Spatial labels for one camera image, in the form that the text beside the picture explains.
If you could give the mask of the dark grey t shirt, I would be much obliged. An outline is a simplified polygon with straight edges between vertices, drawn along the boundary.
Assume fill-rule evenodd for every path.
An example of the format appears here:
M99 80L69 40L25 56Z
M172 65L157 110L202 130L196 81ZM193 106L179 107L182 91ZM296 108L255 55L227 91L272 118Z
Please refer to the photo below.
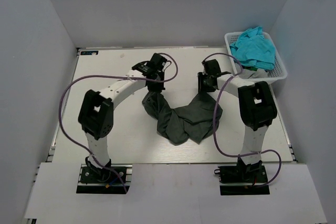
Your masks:
M219 127L223 109L215 108L216 100L208 93L198 93L185 106L171 108L161 93L148 92L142 100L146 113L157 120L156 131L174 145L187 140L199 144Z

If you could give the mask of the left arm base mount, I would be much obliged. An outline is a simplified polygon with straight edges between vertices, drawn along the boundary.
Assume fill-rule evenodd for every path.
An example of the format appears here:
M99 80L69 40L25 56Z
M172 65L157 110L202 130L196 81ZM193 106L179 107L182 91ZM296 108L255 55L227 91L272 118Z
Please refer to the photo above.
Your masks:
M113 168L119 173L124 186L114 172L96 174L87 165L82 164L77 183L77 194L124 195L131 185L132 165L117 165Z

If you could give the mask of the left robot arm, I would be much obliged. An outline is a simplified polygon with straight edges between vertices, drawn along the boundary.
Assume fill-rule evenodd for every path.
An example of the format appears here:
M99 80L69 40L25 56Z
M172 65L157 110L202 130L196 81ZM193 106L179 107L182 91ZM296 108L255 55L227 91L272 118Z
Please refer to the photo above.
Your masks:
M113 128L114 110L126 98L146 86L154 85L155 91L164 89L164 72L160 70L151 74L130 70L125 77L100 91L87 91L79 112L78 122L85 132L91 152L86 164L93 168L93 176L101 182L111 175L107 136Z

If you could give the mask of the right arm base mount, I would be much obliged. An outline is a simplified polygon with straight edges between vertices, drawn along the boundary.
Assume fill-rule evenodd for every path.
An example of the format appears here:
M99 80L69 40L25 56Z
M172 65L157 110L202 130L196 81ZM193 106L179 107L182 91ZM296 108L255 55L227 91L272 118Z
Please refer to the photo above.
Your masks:
M256 172L242 175L236 166L219 166L214 170L219 178L221 196L269 195L268 177L264 165Z

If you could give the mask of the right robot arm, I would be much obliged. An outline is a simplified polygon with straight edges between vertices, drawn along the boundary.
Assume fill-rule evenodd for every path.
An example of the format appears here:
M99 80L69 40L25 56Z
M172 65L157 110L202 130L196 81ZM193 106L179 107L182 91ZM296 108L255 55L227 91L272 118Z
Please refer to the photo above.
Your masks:
M261 153L264 138L273 119L277 117L277 108L267 82L252 82L228 72L210 75L197 74L199 92L219 91L213 111L213 138L219 148L216 130L216 113L222 93L225 91L238 99L240 118L245 125L243 146L238 155L221 154L235 157L242 165L237 168L238 177L247 182L256 175L256 168L261 165Z

